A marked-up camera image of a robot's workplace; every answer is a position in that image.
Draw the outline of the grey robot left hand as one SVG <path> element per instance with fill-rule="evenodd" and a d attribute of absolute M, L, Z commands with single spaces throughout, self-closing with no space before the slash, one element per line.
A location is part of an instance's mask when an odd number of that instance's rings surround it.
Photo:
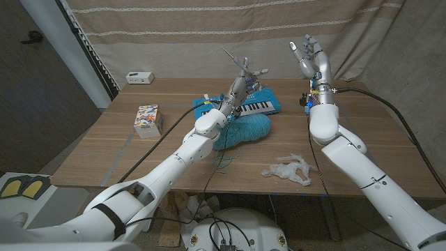
<path fill-rule="evenodd" d="M 247 66 L 247 58 L 242 63 L 236 57 L 231 55 L 230 57 L 240 67 L 240 74 L 229 87 L 228 93 L 220 103 L 218 110 L 225 116 L 238 116 L 240 112 L 237 112 L 236 108 L 246 101 L 247 96 L 255 91 L 262 91 L 263 86 L 258 80 L 258 76 L 268 73 L 269 69 L 265 68 L 263 70 L 250 72 Z"/>

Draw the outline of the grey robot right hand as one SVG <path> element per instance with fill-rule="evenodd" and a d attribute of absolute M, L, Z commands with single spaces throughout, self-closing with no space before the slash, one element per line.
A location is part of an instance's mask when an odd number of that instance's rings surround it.
<path fill-rule="evenodd" d="M 291 41 L 289 47 L 299 63 L 303 75 L 312 81 L 313 90 L 318 91 L 318 101 L 321 104 L 334 104 L 332 89 L 332 71 L 326 52 L 323 51 L 317 39 L 309 34 L 303 42 L 304 53 Z"/>

